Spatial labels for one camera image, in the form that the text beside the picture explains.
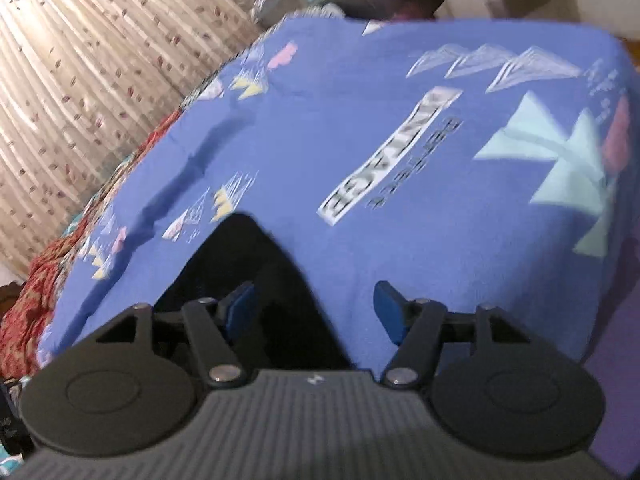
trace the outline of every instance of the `yellow triangle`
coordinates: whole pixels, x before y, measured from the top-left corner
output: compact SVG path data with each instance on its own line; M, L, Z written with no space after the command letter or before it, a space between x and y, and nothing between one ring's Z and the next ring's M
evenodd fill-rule
M240 97L238 98L238 100L246 99L247 97L251 97L252 95L257 95L262 93L264 93L264 88L262 88L257 83L252 82L249 84L246 90L240 94Z
M253 81L243 75L237 75L231 83L231 88L233 90L238 90L239 88L247 88L251 85Z
M234 210L234 207L224 189L219 189L215 193L213 205L216 208L216 214L211 219L212 222L220 220L223 216L228 215Z
M94 275L92 276L92 278L94 280L103 280L105 278L104 270L102 270L102 267L100 267L98 270L94 272Z

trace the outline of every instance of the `ribbed gray surface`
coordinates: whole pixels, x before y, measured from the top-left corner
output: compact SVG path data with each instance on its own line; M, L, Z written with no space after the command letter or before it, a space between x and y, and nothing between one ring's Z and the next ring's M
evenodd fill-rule
M193 421L143 452L109 460L37 453L14 480L611 480L586 453L513 463L438 428L417 395L367 372L263 371L210 394Z

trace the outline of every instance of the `curtain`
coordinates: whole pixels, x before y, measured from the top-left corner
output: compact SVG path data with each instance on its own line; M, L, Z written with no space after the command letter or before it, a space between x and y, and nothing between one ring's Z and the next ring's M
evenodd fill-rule
M244 0L0 0L0 257L30 260L204 77Z

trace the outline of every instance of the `black mechanical device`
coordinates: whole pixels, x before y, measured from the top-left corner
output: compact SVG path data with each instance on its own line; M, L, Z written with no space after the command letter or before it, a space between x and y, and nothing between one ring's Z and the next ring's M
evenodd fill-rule
M37 451L14 478L614 478L587 452L602 391L552 345L500 308L454 314L387 282L373 300L398 345L380 381L366 370L249 375L230 345L252 318L251 283L180 312L132 306L25 388L26 429L3 443L28 430ZM458 342L470 356L439 366Z

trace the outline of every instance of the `black gap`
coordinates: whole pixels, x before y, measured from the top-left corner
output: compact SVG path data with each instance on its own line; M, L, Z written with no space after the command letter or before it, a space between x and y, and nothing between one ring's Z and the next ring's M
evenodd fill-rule
M491 317L491 338L494 343L530 343L530 340L519 330L499 317Z
M473 341L476 335L473 314L452 313L442 324L440 337L443 343L468 343Z
M135 316L126 317L107 333L101 335L97 341L98 343L133 343L136 338L137 323Z

